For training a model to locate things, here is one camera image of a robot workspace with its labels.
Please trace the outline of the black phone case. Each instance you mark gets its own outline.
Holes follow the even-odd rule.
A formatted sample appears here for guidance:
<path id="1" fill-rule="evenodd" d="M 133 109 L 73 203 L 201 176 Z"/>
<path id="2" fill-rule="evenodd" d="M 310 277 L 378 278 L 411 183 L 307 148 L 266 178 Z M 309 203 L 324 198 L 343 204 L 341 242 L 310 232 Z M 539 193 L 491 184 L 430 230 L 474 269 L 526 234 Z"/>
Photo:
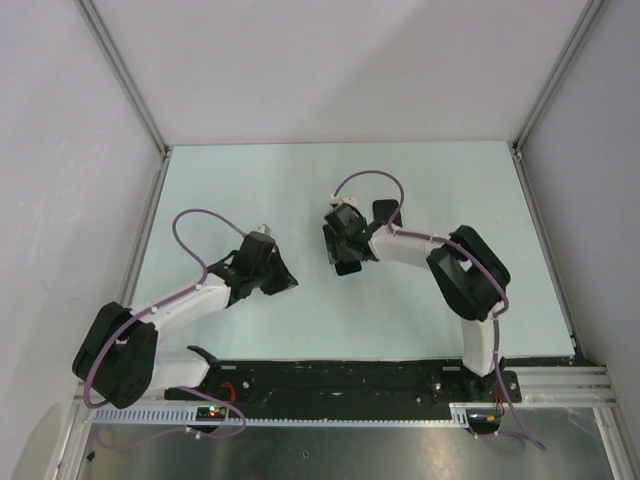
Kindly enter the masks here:
<path id="1" fill-rule="evenodd" d="M 403 227 L 399 202 L 395 199 L 379 199 L 372 202 L 374 220 L 380 224 L 388 224 L 392 220 L 394 226 Z"/>

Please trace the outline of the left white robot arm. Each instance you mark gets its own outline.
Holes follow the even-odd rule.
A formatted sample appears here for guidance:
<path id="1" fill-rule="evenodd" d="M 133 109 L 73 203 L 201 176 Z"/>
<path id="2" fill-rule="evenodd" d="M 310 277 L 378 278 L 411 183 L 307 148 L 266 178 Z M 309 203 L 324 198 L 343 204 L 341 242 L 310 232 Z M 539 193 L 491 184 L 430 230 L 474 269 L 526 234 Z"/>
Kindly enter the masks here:
<path id="1" fill-rule="evenodd" d="M 72 362 L 72 372 L 105 404 L 118 409 L 148 392 L 180 387 L 201 399 L 212 398 L 222 385 L 215 356 L 196 345 L 161 352 L 162 341 L 256 289 L 273 296 L 297 285 L 275 239 L 251 231 L 239 249 L 207 266 L 195 284 L 167 299 L 136 314 L 116 302 L 101 307 Z"/>

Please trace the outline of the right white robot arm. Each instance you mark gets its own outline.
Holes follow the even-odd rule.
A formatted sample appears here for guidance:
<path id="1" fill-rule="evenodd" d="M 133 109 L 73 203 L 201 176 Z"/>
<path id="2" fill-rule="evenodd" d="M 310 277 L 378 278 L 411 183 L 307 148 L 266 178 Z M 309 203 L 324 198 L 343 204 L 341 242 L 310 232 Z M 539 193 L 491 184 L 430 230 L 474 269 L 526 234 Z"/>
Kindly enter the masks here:
<path id="1" fill-rule="evenodd" d="M 498 388 L 494 370 L 499 353 L 499 316 L 509 308 L 505 265 L 472 227 L 447 236 L 402 227 L 399 203 L 382 202 L 368 222 L 353 205 L 339 203 L 325 216 L 323 234 L 329 262 L 340 276 L 362 269 L 366 261 L 398 262 L 430 271 L 449 308 L 461 318 L 464 393 L 486 400 Z"/>

